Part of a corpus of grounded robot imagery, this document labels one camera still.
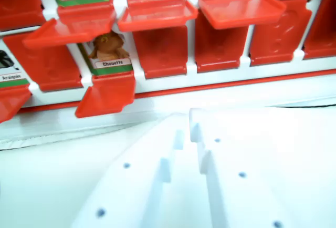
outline red compartment door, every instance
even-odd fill
[[[0,31],[41,25],[42,10],[41,0],[1,0]]]
[[[197,72],[238,68],[247,31],[248,26],[214,29],[200,13],[195,25]]]
[[[78,105],[76,117],[116,113],[133,103],[135,78],[132,71],[93,77],[92,81],[93,86]]]
[[[28,85],[0,89],[0,123],[16,115],[30,96]]]
[[[291,61],[306,30],[311,11],[306,0],[281,0],[287,5],[277,23],[258,25],[254,29],[251,66]]]
[[[305,58],[336,55],[336,0],[322,0],[303,51]]]
[[[23,40],[30,33],[9,35],[4,42],[30,78],[42,91],[82,87],[80,73],[65,45],[27,49]]]
[[[199,0],[215,29],[277,22],[286,6],[279,0]]]
[[[35,49],[89,42],[98,35],[108,33],[116,18],[112,1],[58,7],[59,19],[51,19],[31,33],[24,40],[25,46]]]
[[[118,21],[121,31],[183,26],[195,19],[198,10],[186,0],[128,0],[128,8]]]
[[[133,36],[146,78],[186,74],[186,26],[138,31]]]

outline small hole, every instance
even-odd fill
[[[104,209],[99,209],[98,211],[97,211],[97,217],[102,217],[102,216],[104,216],[105,215],[105,210]]]
[[[274,225],[274,227],[276,227],[276,228],[282,228],[282,227],[283,227],[282,223],[279,222],[279,221],[275,221],[275,222],[273,223],[273,225]]]
[[[246,174],[245,172],[240,172],[240,173],[239,173],[239,176],[240,176],[241,178],[246,178],[247,174]]]

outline red plastic flap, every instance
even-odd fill
[[[135,78],[132,71],[93,77],[92,81],[93,86],[78,105],[76,117],[116,113],[133,103]]]
[[[0,123],[16,115],[30,96],[28,85],[0,89]]]
[[[186,0],[128,0],[118,26],[124,32],[183,26],[197,13]]]
[[[11,30],[43,24],[41,0],[1,0],[0,30]]]
[[[58,7],[59,19],[51,19],[29,35],[28,48],[42,48],[68,43],[89,42],[111,31],[116,18],[113,0],[110,2]]]
[[[305,58],[336,55],[336,0],[322,0],[303,51]]]
[[[250,46],[251,66],[291,61],[300,44],[311,16],[311,10],[306,9],[307,0],[281,1],[287,9],[280,20],[254,29]]]
[[[277,22],[286,5],[279,0],[199,0],[215,29]]]
[[[23,40],[30,33],[8,35],[4,42],[42,91],[82,87],[80,73],[67,46],[27,49]]]

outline white plastic frame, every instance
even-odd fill
[[[198,0],[189,0],[189,1],[195,6],[197,6]],[[300,42],[300,45],[298,49],[295,50],[294,52],[293,60],[289,63],[279,63],[279,64],[250,67],[250,58],[248,57],[248,52],[254,30],[254,25],[251,25],[248,30],[243,55],[240,58],[239,68],[197,73],[197,65],[194,56],[195,22],[194,20],[190,20],[186,23],[188,28],[188,61],[186,65],[187,74],[146,79],[144,76],[144,71],[141,68],[139,62],[139,58],[133,40],[133,35],[132,33],[123,33],[126,42],[125,45],[126,47],[128,47],[127,50],[130,52],[131,61],[133,64],[134,76],[136,79],[135,92],[143,93],[158,90],[168,90],[175,88],[217,84],[237,80],[248,80],[262,77],[273,77],[273,76],[282,76],[282,75],[304,73],[311,71],[335,69],[336,56],[303,60],[304,52],[301,50],[302,45],[307,36],[309,28],[314,20],[314,17],[317,13],[320,2],[321,0],[311,0],[310,2],[307,3],[307,9],[312,11],[312,16],[310,18],[304,36]],[[55,0],[42,0],[42,3],[45,7],[43,14],[47,20],[50,18],[58,18],[56,11],[57,3]],[[123,10],[127,7],[127,0],[113,0],[113,3],[115,11],[117,13],[117,17],[120,17]],[[116,24],[114,24],[113,28],[116,31],[119,31]],[[40,92],[38,86],[34,84],[31,85],[29,88],[33,93],[33,97],[25,105],[25,107],[41,106],[41,105],[70,102],[70,101],[79,101],[82,99],[86,89],[89,86],[92,86],[92,74],[89,71],[77,46],[75,44],[72,44],[68,45],[68,48],[73,58],[75,59],[75,62],[81,73],[82,76],[81,83],[83,85],[83,88],[52,91],[52,92]]]

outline plastic toy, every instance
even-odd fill
[[[336,69],[335,5],[1,0],[1,121],[21,107],[72,105],[77,117],[117,113],[125,106],[137,112],[136,97],[324,75]]]

